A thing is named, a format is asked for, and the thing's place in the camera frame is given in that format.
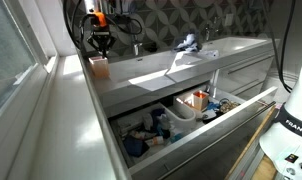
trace small box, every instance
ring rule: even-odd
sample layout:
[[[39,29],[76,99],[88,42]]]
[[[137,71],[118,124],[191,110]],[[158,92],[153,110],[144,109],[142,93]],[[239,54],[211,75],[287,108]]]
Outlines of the small box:
[[[203,91],[197,91],[192,94],[192,107],[203,111],[209,102],[209,94],[203,92]]]
[[[110,72],[109,72],[109,63],[107,58],[103,58],[102,56],[90,57],[89,62],[93,75],[96,78],[109,77]]]

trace bathroom vanity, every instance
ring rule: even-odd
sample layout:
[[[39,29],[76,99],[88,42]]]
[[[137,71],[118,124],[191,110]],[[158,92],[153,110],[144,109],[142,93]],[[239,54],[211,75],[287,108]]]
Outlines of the bathroom vanity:
[[[198,53],[167,50],[110,61],[107,79],[94,79],[85,69],[115,168],[127,170],[129,179],[170,179],[190,164],[193,169],[203,166],[252,135],[256,117],[274,104],[277,88],[260,93],[273,55],[270,39],[227,37],[204,43]],[[210,123],[197,122],[174,143],[152,148],[140,158],[128,155],[123,135],[142,123],[143,114],[163,107],[170,117],[188,118],[161,102],[197,90],[217,102],[227,98],[240,105]]]

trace white cabinet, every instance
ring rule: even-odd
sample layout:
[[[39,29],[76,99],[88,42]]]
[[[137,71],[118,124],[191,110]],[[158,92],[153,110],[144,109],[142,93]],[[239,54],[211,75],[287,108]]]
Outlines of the white cabinet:
[[[217,73],[216,87],[250,99],[259,94],[272,60],[273,55],[262,54],[221,68]]]
[[[142,121],[142,118],[139,118],[138,116],[149,111],[150,107],[111,121],[111,127],[122,151],[122,155],[127,161],[127,166],[132,178],[138,180],[158,179],[165,174],[171,174],[171,172],[175,171],[175,168],[181,165],[183,166],[185,162],[189,161],[190,158],[198,153],[201,153],[201,157],[211,156],[210,154],[212,154],[212,152],[209,153],[207,150],[212,145],[234,129],[245,124],[246,121],[252,119],[261,108],[273,103],[272,100],[276,89],[277,88],[275,87],[270,88],[248,101],[210,85],[193,89],[192,91],[207,91],[212,98],[218,101],[227,98],[231,101],[238,102],[241,105],[218,117],[214,121],[195,128],[179,141],[163,146],[158,150],[154,150],[152,154],[139,159],[132,159],[132,157],[127,154],[121,139],[123,132],[120,131],[120,126],[123,124],[123,121],[130,121],[129,119],[134,119],[135,122],[139,123],[139,121]],[[241,139],[240,136],[244,137],[248,133],[250,133],[250,129],[244,128],[237,137]]]

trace open drawer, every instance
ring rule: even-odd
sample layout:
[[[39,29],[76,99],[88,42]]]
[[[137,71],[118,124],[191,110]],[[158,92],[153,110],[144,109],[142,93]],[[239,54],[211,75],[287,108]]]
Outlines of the open drawer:
[[[158,179],[164,174],[169,173],[177,166],[183,164],[190,157],[203,149],[206,149],[206,147],[215,143],[219,138],[252,118],[252,116],[256,115],[258,111],[263,109],[263,107],[272,103],[277,88],[272,87],[248,101],[221,91],[210,85],[205,85],[192,91],[197,90],[209,92],[210,97],[217,101],[227,98],[230,101],[238,102],[241,105],[206,125],[203,124],[200,127],[198,126],[177,142],[159,147],[159,149],[153,149],[151,154],[147,156],[142,155],[142,157],[136,160],[132,160],[132,157],[127,154],[124,148],[121,137],[124,135],[124,132],[120,130],[119,124],[123,123],[121,121],[124,120],[130,121],[132,118],[135,119],[134,117],[137,117],[136,115],[140,114],[141,116],[143,113],[150,112],[150,109],[146,108],[111,122],[113,132],[122,154],[127,161],[127,165],[133,179],[146,179],[146,177],[148,177],[147,179]]]

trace wooden floor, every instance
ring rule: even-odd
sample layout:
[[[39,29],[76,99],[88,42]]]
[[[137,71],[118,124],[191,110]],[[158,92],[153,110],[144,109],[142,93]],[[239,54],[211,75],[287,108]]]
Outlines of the wooden floor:
[[[273,166],[272,161],[264,155],[261,163],[255,171],[252,180],[272,180],[277,174],[276,169]]]

